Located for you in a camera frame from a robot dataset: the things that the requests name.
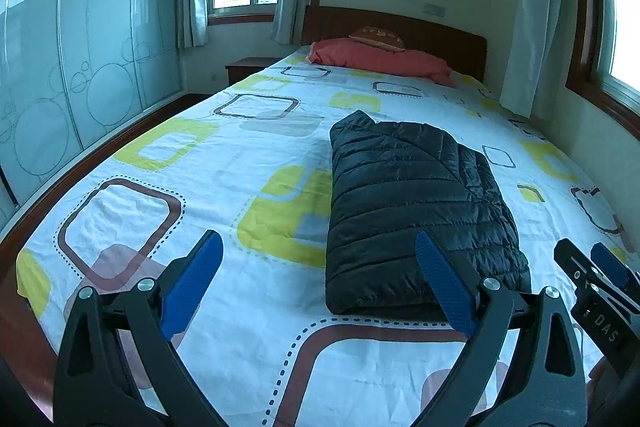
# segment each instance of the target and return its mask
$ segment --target wall socket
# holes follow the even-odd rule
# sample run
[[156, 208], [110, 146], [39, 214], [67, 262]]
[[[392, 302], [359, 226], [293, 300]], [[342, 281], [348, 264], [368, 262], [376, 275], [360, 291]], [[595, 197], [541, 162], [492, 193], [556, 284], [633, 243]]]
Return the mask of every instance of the wall socket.
[[427, 2], [424, 4], [422, 11], [436, 17], [444, 17], [447, 10], [444, 6], [438, 6], [437, 4]]

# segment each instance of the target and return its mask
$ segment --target brown pillow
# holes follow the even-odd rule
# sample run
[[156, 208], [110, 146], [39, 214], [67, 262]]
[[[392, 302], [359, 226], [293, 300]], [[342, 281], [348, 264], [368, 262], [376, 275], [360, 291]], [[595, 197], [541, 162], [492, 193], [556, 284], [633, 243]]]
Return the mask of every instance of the brown pillow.
[[354, 31], [349, 38], [390, 52], [403, 52], [406, 49], [404, 42], [397, 34], [372, 26]]

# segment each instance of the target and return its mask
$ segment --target silver bolt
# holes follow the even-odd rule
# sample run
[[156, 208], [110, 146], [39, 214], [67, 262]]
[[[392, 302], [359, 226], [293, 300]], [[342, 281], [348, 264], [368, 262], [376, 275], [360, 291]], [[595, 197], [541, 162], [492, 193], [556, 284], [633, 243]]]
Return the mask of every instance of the silver bolt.
[[94, 289], [91, 286], [85, 286], [78, 292], [78, 297], [81, 299], [88, 299], [94, 293]]
[[545, 293], [552, 299], [557, 299], [560, 296], [560, 292], [553, 286], [547, 286], [545, 288]]
[[138, 283], [138, 289], [141, 292], [148, 292], [149, 290], [153, 289], [155, 284], [156, 281], [154, 281], [153, 279], [143, 279]]
[[494, 292], [500, 289], [500, 281], [498, 281], [497, 279], [494, 279], [493, 277], [487, 277], [485, 280], [482, 281], [482, 284], [484, 285], [485, 288]]

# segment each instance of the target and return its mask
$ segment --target patterned bed sheet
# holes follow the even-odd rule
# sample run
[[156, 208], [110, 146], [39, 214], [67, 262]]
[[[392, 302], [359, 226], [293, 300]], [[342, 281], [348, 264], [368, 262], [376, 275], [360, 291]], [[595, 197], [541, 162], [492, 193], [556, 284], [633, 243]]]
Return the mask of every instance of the patterned bed sheet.
[[[356, 109], [374, 120], [429, 123], [491, 164], [516, 220], [532, 286], [573, 286], [553, 261], [563, 237], [637, 256], [593, 182], [475, 79], [318, 67], [303, 48], [133, 140], [77, 183], [20, 252], [18, 286], [58, 350], [79, 288], [107, 293], [157, 277], [207, 229], [222, 265], [172, 343], [234, 426], [407, 426], [444, 381], [464, 337], [446, 324], [333, 316], [324, 304], [331, 199], [329, 130]], [[585, 371], [600, 358], [575, 325]], [[516, 332], [477, 410], [491, 405]], [[161, 410], [136, 358], [145, 400]]]

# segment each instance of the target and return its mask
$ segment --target wooden headboard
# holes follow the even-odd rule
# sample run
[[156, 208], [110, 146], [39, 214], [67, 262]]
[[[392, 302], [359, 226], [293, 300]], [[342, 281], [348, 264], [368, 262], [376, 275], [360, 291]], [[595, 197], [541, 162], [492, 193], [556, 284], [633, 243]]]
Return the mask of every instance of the wooden headboard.
[[363, 26], [376, 26], [400, 35], [407, 49], [420, 50], [447, 61], [459, 73], [484, 80], [486, 39], [435, 22], [391, 13], [307, 6], [302, 29], [302, 43], [348, 37]]

